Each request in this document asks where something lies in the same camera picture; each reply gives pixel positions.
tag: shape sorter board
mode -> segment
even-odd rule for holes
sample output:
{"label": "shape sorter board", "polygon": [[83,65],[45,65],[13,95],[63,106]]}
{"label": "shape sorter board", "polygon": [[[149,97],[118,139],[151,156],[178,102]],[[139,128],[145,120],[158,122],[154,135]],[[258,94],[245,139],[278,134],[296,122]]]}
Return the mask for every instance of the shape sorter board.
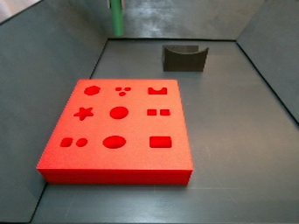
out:
{"label": "shape sorter board", "polygon": [[54,184],[188,185],[193,155],[177,80],[81,80],[38,170]]}

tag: green pole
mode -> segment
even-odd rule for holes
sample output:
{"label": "green pole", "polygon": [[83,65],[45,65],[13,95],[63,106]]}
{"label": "green pole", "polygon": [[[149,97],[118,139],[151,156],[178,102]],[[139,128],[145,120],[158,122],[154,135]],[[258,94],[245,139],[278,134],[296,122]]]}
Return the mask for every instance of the green pole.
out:
{"label": "green pole", "polygon": [[122,11],[122,0],[110,0],[113,11],[114,32],[117,36],[125,35],[125,22]]}

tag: arch-shaped block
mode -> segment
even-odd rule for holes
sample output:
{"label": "arch-shaped block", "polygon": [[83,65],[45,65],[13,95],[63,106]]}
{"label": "arch-shaped block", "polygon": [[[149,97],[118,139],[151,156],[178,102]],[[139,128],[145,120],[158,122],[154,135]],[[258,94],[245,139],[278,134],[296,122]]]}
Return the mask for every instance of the arch-shaped block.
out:
{"label": "arch-shaped block", "polygon": [[163,70],[166,72],[204,72],[210,48],[198,45],[165,45]]}

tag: metal wall panel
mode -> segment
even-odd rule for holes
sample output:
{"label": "metal wall panel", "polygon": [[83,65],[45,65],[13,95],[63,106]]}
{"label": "metal wall panel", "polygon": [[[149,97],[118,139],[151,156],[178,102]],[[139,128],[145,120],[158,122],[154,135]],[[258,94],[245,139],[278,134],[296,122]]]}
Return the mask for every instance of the metal wall panel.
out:
{"label": "metal wall panel", "polygon": [[43,1],[0,26],[0,221],[33,218],[45,188],[35,166],[107,42],[93,19],[77,1]]}
{"label": "metal wall panel", "polygon": [[[237,39],[265,0],[126,0],[125,38]],[[94,13],[113,38],[107,1]]]}
{"label": "metal wall panel", "polygon": [[238,43],[299,122],[299,2],[269,0]]}

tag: gray enclosure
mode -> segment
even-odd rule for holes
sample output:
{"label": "gray enclosure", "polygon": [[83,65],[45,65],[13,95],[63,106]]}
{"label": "gray enclosure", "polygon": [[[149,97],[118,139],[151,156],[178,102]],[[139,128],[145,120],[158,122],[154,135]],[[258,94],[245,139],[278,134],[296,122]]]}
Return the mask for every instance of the gray enclosure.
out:
{"label": "gray enclosure", "polygon": [[[105,0],[45,0],[0,25],[0,222],[299,222],[299,2],[264,2],[126,0],[133,40],[111,40]],[[204,73],[165,73],[163,45],[210,47]],[[180,81],[189,186],[46,185],[35,166],[82,78]]]}
{"label": "gray enclosure", "polygon": [[298,12],[296,0],[266,1],[238,43],[299,122]]}

